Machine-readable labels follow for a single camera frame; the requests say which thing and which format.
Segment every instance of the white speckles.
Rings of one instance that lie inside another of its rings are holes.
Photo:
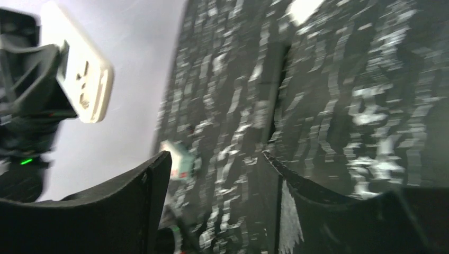
[[[341,0],[340,2],[337,3],[337,6],[340,7],[340,6],[344,5],[344,4],[349,3],[349,1],[350,0]]]
[[[365,30],[365,29],[370,28],[370,27],[372,27],[372,26],[373,26],[373,23],[368,23],[368,24],[366,24],[366,25],[360,26],[357,30],[359,30],[359,31]]]
[[[239,127],[237,128],[238,133],[240,132],[244,132],[246,131],[247,128],[251,127],[252,124],[241,124],[239,125]],[[238,137],[239,139],[241,138],[241,134],[236,135],[236,137]]]
[[[378,161],[370,171],[376,179],[390,179],[390,172],[404,172],[404,168],[394,161]]]
[[[353,122],[357,125],[366,125],[373,122],[382,121],[387,118],[386,114],[375,114],[374,111],[353,115]]]
[[[279,229],[279,253],[293,254],[296,244],[304,242],[296,202],[286,181],[282,184],[281,225]]]
[[[418,106],[412,113],[411,117],[424,117],[428,114],[429,110],[433,107],[431,103]]]
[[[407,30],[408,28],[401,28],[379,37],[379,41],[384,41],[384,45],[381,48],[384,49],[388,48],[390,45],[398,45],[405,38]]]
[[[234,95],[232,96],[232,102],[229,106],[228,114],[234,112],[238,106],[238,103],[240,101],[240,93],[241,93],[241,87],[238,87],[234,90]]]
[[[343,153],[348,158],[348,160],[353,160],[356,158],[354,148],[358,148],[359,146],[360,143],[348,143],[348,145],[343,148]]]
[[[258,101],[254,107],[253,127],[263,129],[267,125],[269,101]]]
[[[224,167],[217,168],[217,182],[224,183],[228,179],[229,170],[231,170],[232,164],[234,164],[234,156],[230,157]]]
[[[207,77],[209,63],[210,63],[211,58],[212,58],[212,55],[207,55],[204,57],[203,62],[201,63],[201,68],[200,68],[200,78]]]
[[[287,22],[279,22],[279,34],[282,34],[289,28],[289,24]]]
[[[208,120],[201,121],[201,123],[198,124],[198,125],[195,127],[195,130],[194,130],[193,133],[194,133],[195,135],[198,135],[198,134],[200,134],[200,133],[203,132],[203,130],[204,130],[204,128],[206,128],[206,126],[211,125],[211,124],[212,124],[212,123],[211,123],[210,121],[208,121]]]
[[[276,13],[275,11],[268,12],[267,15],[266,15],[266,17],[271,17],[271,16],[274,15],[275,13]]]
[[[216,58],[214,58],[214,60],[212,61],[212,71],[214,72],[215,75],[217,75],[218,73],[221,73],[223,71],[223,59],[225,58],[226,53],[221,54],[219,56],[217,56]]]
[[[374,86],[371,88],[357,89],[353,91],[353,96],[361,96],[363,98],[370,98],[377,94],[383,94],[387,89],[390,89],[392,85],[386,86]]]
[[[234,9],[229,12],[229,15],[228,15],[229,19],[233,19],[234,17],[236,17],[237,15],[240,14],[241,10],[243,9],[243,2],[244,2],[244,0],[237,0],[236,6],[234,7]]]
[[[229,225],[229,219],[231,218],[231,202],[236,200],[237,196],[234,196],[223,202],[223,216],[221,217],[220,230],[221,232],[225,232],[227,229],[232,227],[233,225]]]
[[[341,33],[344,33],[344,32],[346,32],[346,30],[348,30],[348,27],[344,27],[344,28],[340,28],[340,29],[338,29],[337,31],[335,31],[335,34],[341,34]]]
[[[418,11],[417,10],[409,10],[407,12],[401,13],[398,15],[399,22],[407,21],[409,20],[413,15],[415,15]]]
[[[316,37],[317,35],[319,35],[321,33],[321,31],[317,31],[315,33],[311,33],[307,35],[307,39],[312,39],[314,37]]]
[[[324,61],[326,60],[326,54],[327,54],[326,42],[324,40],[316,43],[315,54],[316,54],[315,63],[313,65],[313,68],[311,70],[309,70],[308,72],[316,71],[323,66]]]
[[[268,26],[266,29],[262,29],[261,32],[261,40],[259,41],[259,46],[262,47],[268,43],[268,39],[270,38],[270,32],[268,31]]]
[[[217,14],[218,14],[218,10],[217,10],[216,7],[211,8],[210,10],[208,10],[208,16],[209,16],[209,17],[213,17],[213,16],[215,16],[215,15],[217,15]]]
[[[295,26],[300,26],[318,10],[323,2],[324,0],[293,0],[286,13]]]
[[[281,0],[273,0],[273,1],[271,2],[271,5],[270,5],[270,6],[273,6],[273,5],[278,4],[278,3],[280,3],[280,2],[281,2]]]
[[[245,157],[243,159],[243,162],[246,166],[256,165],[257,164],[257,157],[251,158],[251,157]]]
[[[235,31],[235,29],[234,29],[234,28],[231,28],[229,31],[226,31],[226,32],[223,34],[223,37],[230,37],[230,36],[234,33],[234,31]]]
[[[215,101],[213,100],[210,93],[203,96],[203,103],[204,103],[204,107],[207,110],[213,109]]]
[[[305,34],[305,33],[309,32],[311,28],[312,28],[311,25],[306,25],[306,26],[304,26],[303,28],[301,28],[300,30],[298,30],[298,31],[297,31],[297,34],[298,34],[298,35]]]
[[[399,144],[398,148],[411,148],[415,145],[416,141],[416,139],[406,139]]]
[[[210,247],[212,242],[211,237],[209,236],[208,231],[204,231],[201,235],[200,235],[200,239],[199,239],[199,244],[201,249],[207,249]]]
[[[368,189],[368,182],[357,182],[357,184],[354,186],[354,192],[360,197],[361,199],[368,199],[372,197],[376,197],[378,193],[370,192]]]
[[[255,81],[257,78],[259,78],[262,74],[263,67],[262,65],[256,65],[253,69],[253,73],[251,74],[251,77],[249,78],[249,81]]]
[[[393,153],[393,141],[391,138],[381,140],[378,146],[378,155],[389,155]]]
[[[304,98],[304,92],[302,92],[302,93],[297,93],[297,94],[295,95],[295,98],[293,99],[292,103],[290,104],[290,106],[287,108],[286,111],[287,111],[287,112],[290,112],[290,111],[294,110],[294,109],[297,107],[298,103],[299,103],[303,98]]]

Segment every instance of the black plastic piece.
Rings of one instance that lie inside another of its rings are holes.
[[[0,34],[25,38],[31,47],[37,47],[39,31],[38,18],[33,14],[0,8]]]
[[[0,252],[153,253],[171,165],[169,152],[161,152],[63,201],[0,199]]]
[[[77,117],[56,81],[59,50],[38,38],[32,15],[0,8],[0,158],[39,157],[59,122]]]
[[[268,253],[279,253],[280,243],[289,241],[282,237],[282,220],[300,223],[292,253],[449,253],[448,189],[398,188],[360,201],[299,176],[268,152],[257,172],[262,218],[275,239]],[[283,211],[282,199],[296,206],[291,211],[297,215]]]

